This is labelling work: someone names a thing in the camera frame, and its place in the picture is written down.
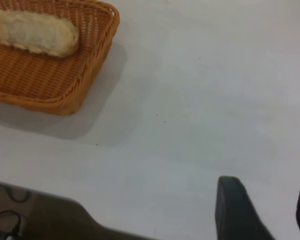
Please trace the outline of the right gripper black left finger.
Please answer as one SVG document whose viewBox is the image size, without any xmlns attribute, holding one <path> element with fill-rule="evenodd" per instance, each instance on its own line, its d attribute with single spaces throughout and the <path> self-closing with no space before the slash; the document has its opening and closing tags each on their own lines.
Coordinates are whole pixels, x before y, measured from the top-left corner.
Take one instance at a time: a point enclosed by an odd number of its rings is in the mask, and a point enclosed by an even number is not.
<svg viewBox="0 0 300 240">
<path fill-rule="evenodd" d="M 215 225 L 218 240 L 273 240 L 242 182 L 221 176 L 217 182 Z"/>
</svg>

